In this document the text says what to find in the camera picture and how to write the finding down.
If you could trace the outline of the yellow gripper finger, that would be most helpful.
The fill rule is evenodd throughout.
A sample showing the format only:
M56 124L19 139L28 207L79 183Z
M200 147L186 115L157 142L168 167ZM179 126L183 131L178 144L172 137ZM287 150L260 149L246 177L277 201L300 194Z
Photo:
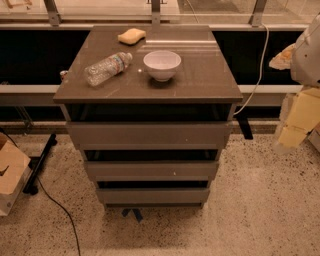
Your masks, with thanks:
M285 70L291 68L292 53L295 49L295 44L291 44L278 53L269 62L269 66L277 70Z
M301 129L295 127L278 127L275 132L273 149L277 154L293 152L305 140L307 135Z

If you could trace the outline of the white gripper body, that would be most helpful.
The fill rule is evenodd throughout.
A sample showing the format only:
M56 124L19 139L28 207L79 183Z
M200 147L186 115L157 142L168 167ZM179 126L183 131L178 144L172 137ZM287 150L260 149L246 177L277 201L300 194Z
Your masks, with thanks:
M287 127L308 134L319 122L319 87L304 86L300 92L285 96L280 111L279 132Z

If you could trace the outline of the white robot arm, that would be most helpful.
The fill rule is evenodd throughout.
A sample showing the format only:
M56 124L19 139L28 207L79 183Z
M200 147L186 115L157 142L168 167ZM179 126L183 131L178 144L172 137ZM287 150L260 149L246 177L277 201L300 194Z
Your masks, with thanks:
M298 37L269 62L273 69L289 69L303 88L282 105L274 150L287 154L296 149L320 123L320 14Z

